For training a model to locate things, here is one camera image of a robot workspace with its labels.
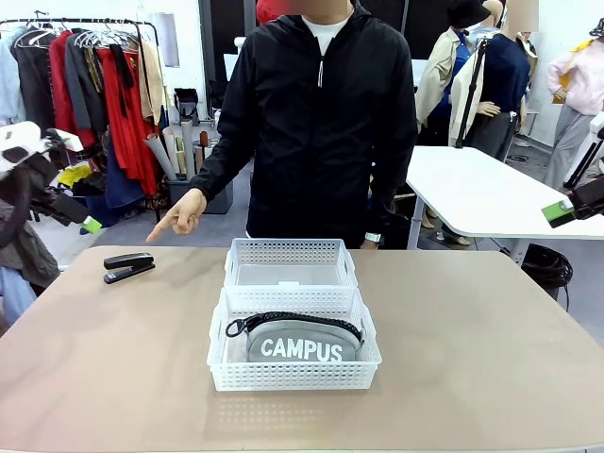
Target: pouch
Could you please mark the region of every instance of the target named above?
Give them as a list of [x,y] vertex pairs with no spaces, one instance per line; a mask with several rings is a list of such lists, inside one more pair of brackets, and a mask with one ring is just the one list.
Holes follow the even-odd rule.
[[355,361],[363,343],[361,331],[346,321],[287,311],[254,314],[226,327],[229,338],[243,332],[253,362]]

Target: white t-shirt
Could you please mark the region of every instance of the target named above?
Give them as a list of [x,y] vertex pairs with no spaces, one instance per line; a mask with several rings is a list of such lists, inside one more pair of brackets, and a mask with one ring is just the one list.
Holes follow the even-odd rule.
[[348,22],[349,17],[345,21],[341,21],[338,24],[332,25],[318,25],[309,22],[306,17],[302,16],[302,20],[309,28],[310,33],[319,41],[319,47],[321,47],[321,55],[324,56],[331,40],[333,40],[340,30],[344,28],[344,25]]

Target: zipper pull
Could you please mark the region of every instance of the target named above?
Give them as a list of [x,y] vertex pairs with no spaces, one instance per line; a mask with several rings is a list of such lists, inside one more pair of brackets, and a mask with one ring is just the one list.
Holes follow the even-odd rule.
[[[231,322],[228,326],[226,326],[226,332],[225,334],[227,335],[228,338],[235,338],[238,337],[239,335],[241,335],[243,333],[244,330],[247,329],[247,326],[249,326],[249,324],[252,321],[256,321],[258,319],[261,318],[260,314],[254,314],[252,316],[249,316],[245,319],[236,319],[235,321]],[[233,326],[237,327],[237,331],[236,332],[231,332],[231,328]]]
[[317,85],[319,88],[323,87],[323,61],[325,60],[325,57],[322,55],[321,56],[321,64],[319,65],[319,80],[317,82]]

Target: green tape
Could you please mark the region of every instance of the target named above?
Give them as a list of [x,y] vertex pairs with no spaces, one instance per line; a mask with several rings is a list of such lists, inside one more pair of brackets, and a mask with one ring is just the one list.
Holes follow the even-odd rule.
[[568,214],[572,213],[574,210],[572,208],[566,209],[563,206],[562,201],[560,201],[558,203],[554,203],[551,206],[548,206],[547,208],[543,208],[541,211],[544,214],[547,221],[552,222],[556,219],[563,217],[564,215],[568,215]]
[[92,217],[88,217],[80,226],[92,234],[98,233],[99,229],[103,227],[99,221],[94,220]]

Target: perforated basket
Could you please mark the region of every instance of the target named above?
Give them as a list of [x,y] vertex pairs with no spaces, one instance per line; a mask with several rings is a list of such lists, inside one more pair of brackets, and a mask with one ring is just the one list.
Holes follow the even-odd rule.
[[[234,319],[267,311],[291,311],[354,324],[363,335],[357,361],[245,361],[245,335],[228,338],[225,329]],[[219,392],[368,389],[380,363],[376,328],[356,288],[225,287],[214,309],[208,365]]]
[[357,287],[355,265],[339,239],[234,239],[225,271],[225,286]]

